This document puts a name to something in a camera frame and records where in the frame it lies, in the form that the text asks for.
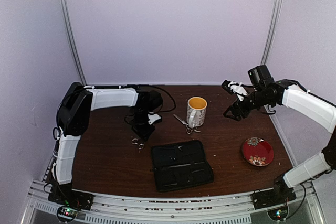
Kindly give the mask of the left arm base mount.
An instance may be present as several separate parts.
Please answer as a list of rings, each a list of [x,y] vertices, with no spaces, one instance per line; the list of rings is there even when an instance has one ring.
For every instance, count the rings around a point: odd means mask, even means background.
[[[93,194],[73,190],[72,183],[59,185],[56,182],[52,184],[48,196],[48,200],[51,202],[79,210],[90,210],[93,198]]]

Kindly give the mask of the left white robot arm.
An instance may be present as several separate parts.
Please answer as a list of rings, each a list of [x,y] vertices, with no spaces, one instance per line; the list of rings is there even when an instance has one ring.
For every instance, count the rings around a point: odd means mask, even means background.
[[[97,109],[131,107],[132,131],[142,141],[147,141],[155,130],[155,124],[162,117],[154,111],[162,106],[163,99],[155,90],[146,91],[137,86],[83,86],[74,82],[69,87],[56,113],[58,134],[54,156],[53,177],[61,184],[54,192],[64,205],[71,205],[75,192],[64,184],[72,181],[77,145],[81,136],[88,129],[90,113]]]

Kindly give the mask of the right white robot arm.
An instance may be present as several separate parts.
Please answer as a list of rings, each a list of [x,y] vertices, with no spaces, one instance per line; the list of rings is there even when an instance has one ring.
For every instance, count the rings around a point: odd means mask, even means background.
[[[289,188],[335,173],[335,102],[312,94],[299,81],[275,80],[265,65],[247,74],[248,84],[221,84],[235,96],[223,115],[240,121],[266,110],[293,165],[275,179],[269,192],[271,202],[279,204],[289,196]]]

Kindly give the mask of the black zippered tool case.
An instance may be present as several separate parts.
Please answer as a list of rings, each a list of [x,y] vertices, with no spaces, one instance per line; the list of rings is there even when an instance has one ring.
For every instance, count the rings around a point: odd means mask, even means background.
[[[151,148],[155,186],[164,193],[205,185],[214,181],[200,140],[191,140]]]

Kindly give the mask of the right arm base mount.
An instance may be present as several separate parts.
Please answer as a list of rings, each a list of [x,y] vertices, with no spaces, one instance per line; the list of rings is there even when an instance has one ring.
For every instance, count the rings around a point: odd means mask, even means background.
[[[251,198],[254,208],[257,210],[285,204],[297,197],[292,188],[284,183],[277,182],[272,189],[252,193]]]

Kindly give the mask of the silver straight hair scissors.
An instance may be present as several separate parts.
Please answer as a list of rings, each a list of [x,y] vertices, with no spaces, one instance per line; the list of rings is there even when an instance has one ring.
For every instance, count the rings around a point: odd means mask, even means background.
[[[145,148],[144,142],[139,138],[132,139],[131,143],[137,146],[139,153]]]

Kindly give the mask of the silver thinning scissors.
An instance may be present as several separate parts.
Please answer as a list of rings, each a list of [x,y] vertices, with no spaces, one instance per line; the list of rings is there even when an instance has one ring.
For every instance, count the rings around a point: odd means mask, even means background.
[[[173,116],[179,121],[181,122],[185,127],[186,127],[186,132],[187,134],[192,134],[193,132],[195,133],[200,133],[200,130],[197,127],[194,128],[190,128],[188,123],[185,122],[182,118],[180,118],[178,115],[173,114]]]

